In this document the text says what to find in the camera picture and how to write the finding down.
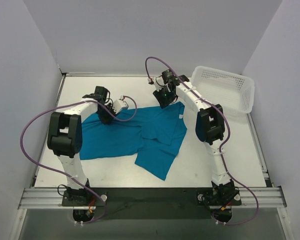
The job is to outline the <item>teal t shirt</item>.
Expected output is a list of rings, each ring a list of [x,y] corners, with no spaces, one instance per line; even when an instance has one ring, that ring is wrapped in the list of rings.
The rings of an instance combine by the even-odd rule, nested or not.
[[[181,102],[127,109],[121,121],[103,124],[96,113],[82,123],[81,160],[114,158],[136,154],[135,164],[165,180],[179,154],[187,128]]]

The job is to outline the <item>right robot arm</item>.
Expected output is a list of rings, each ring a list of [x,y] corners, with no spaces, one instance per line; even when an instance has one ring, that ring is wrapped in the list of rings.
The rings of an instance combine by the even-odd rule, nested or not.
[[[222,159],[225,132],[223,108],[219,104],[211,106],[185,75],[175,76],[168,69],[159,78],[162,83],[157,76],[149,77],[148,83],[155,86],[153,95],[162,109],[180,98],[196,114],[195,133],[204,143],[211,162],[212,194],[205,199],[218,205],[228,204],[239,194],[239,190],[235,188]]]

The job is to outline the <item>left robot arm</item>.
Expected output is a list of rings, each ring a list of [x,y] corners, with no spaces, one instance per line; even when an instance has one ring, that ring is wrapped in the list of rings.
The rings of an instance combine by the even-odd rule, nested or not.
[[[50,116],[47,147],[60,160],[67,177],[66,194],[79,205],[90,203],[92,193],[85,189],[89,187],[89,180],[84,174],[79,152],[83,145],[82,122],[93,114],[97,114],[103,124],[110,124],[115,113],[114,103],[110,99],[110,91],[103,86],[96,86],[94,93],[83,96],[84,100],[95,100],[83,103],[64,112],[54,112]]]

